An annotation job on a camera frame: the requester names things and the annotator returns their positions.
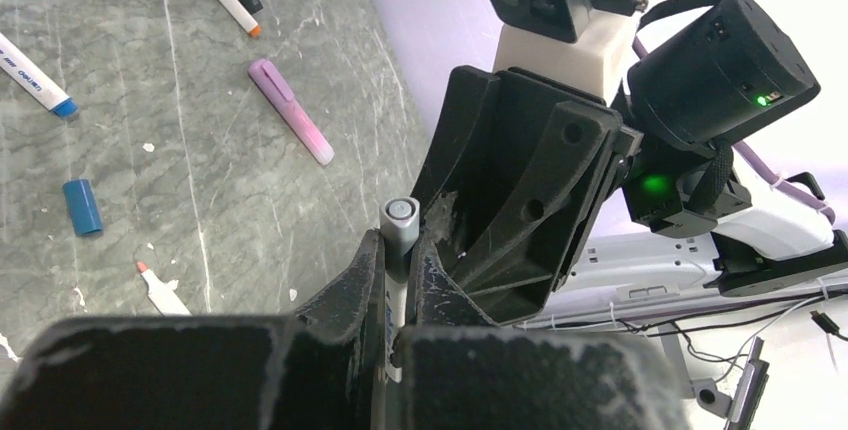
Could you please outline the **white pen grey cap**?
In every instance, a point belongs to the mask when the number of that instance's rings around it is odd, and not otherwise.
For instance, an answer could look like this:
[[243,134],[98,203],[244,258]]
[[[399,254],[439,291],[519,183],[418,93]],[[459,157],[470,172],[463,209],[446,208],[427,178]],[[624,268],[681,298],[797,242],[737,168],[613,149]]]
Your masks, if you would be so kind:
[[402,370],[391,358],[406,320],[411,251],[420,235],[420,203],[411,197],[389,200],[381,209],[379,231],[385,245],[385,373],[390,381],[400,383]]

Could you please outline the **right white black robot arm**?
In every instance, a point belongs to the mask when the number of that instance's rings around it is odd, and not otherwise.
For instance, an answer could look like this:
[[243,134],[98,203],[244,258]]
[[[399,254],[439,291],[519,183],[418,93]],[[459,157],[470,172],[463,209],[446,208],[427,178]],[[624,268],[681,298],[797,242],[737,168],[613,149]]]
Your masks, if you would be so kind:
[[670,240],[710,236],[714,286],[756,295],[836,271],[847,237],[830,212],[786,217],[777,183],[745,182],[747,135],[813,99],[819,84],[752,0],[669,0],[645,23],[703,14],[643,56],[609,97],[511,65],[454,69],[413,196],[450,278],[491,319],[538,315],[577,272],[600,208],[622,190],[633,222]]

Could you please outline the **white pen orange tip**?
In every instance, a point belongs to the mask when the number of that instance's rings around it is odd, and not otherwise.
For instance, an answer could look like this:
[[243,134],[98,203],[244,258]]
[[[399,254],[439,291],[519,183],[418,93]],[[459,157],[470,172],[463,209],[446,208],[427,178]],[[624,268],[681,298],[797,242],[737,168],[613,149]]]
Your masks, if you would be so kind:
[[147,287],[147,298],[162,316],[190,316],[191,311],[182,302],[176,291],[163,282],[145,263],[136,263],[138,275]]

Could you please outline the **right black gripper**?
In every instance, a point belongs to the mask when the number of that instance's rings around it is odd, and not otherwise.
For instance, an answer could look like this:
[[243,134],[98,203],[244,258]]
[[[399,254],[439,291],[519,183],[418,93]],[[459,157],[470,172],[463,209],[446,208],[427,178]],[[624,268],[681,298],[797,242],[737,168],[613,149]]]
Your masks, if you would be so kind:
[[454,69],[412,191],[414,267],[450,268],[495,322],[537,315],[630,171],[642,133],[620,129],[612,111],[564,101],[544,78]]

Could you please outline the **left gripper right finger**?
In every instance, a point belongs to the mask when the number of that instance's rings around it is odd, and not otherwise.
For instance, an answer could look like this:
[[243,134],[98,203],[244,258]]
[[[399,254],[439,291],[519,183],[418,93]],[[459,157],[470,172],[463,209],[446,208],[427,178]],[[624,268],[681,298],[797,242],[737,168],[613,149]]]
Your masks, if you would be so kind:
[[685,429],[676,380],[645,338],[496,325],[415,245],[396,343],[403,429]]

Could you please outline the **blue pen cap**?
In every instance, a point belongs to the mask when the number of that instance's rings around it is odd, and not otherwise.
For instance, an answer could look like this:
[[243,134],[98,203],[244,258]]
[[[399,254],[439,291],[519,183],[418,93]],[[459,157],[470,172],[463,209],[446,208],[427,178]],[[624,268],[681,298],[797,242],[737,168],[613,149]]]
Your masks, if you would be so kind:
[[96,198],[87,179],[70,180],[62,186],[68,215],[78,236],[89,236],[103,231]]

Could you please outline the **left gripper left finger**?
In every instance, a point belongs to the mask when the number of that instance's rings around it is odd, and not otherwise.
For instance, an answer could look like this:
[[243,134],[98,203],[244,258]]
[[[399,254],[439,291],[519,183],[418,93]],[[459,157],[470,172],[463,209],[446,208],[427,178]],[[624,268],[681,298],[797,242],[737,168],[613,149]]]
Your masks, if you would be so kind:
[[72,318],[32,343],[5,429],[369,429],[384,244],[289,314]]

